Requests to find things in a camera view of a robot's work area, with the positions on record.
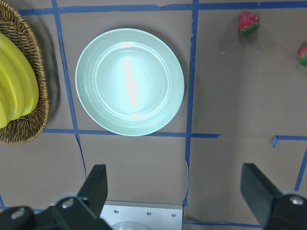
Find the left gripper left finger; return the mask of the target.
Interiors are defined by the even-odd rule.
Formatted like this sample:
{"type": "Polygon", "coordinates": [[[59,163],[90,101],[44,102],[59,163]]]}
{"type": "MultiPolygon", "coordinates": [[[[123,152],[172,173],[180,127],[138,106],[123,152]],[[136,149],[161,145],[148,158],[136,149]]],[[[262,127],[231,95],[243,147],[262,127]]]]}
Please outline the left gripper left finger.
{"type": "Polygon", "coordinates": [[[107,198],[104,164],[95,165],[75,196],[60,199],[40,213],[27,206],[11,207],[0,213],[2,230],[110,230],[100,218],[107,198]]]}

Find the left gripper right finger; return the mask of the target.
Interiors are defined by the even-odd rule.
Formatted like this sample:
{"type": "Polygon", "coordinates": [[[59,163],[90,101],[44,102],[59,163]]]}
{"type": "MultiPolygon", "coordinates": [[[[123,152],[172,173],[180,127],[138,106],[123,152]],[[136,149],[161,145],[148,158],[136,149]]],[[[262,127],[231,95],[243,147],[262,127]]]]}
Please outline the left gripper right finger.
{"type": "Polygon", "coordinates": [[[280,191],[253,163],[243,163],[240,192],[264,230],[305,230],[307,198],[280,191]]]}

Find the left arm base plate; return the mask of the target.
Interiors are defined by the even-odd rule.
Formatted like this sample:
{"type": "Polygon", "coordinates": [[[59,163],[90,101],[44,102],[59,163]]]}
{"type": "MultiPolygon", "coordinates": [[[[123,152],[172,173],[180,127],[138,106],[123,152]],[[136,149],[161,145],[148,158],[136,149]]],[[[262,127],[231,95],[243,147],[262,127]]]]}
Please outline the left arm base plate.
{"type": "Polygon", "coordinates": [[[114,230],[181,230],[180,205],[106,201],[100,218],[114,230]]]}

